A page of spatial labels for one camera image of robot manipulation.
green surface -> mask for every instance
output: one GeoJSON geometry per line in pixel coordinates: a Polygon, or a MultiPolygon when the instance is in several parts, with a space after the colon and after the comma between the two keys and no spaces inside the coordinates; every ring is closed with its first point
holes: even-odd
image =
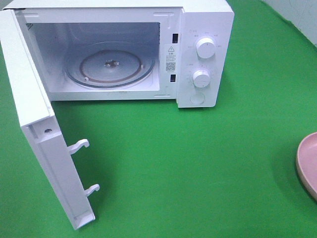
{"type": "Polygon", "coordinates": [[[215,108],[175,101],[54,102],[97,219],[74,231],[18,125],[0,62],[0,237],[317,237],[295,170],[317,131],[317,50],[271,8],[235,21],[215,108]]]}

timer knob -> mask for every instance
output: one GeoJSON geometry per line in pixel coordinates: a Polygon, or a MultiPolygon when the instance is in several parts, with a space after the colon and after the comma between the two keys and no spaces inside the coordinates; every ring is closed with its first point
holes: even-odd
{"type": "Polygon", "coordinates": [[[204,88],[210,84],[210,76],[206,70],[198,70],[193,74],[194,85],[198,88],[204,88]]]}
{"type": "Polygon", "coordinates": [[[204,37],[196,43],[197,54],[200,58],[208,59],[214,55],[215,41],[210,37],[204,37]]]}

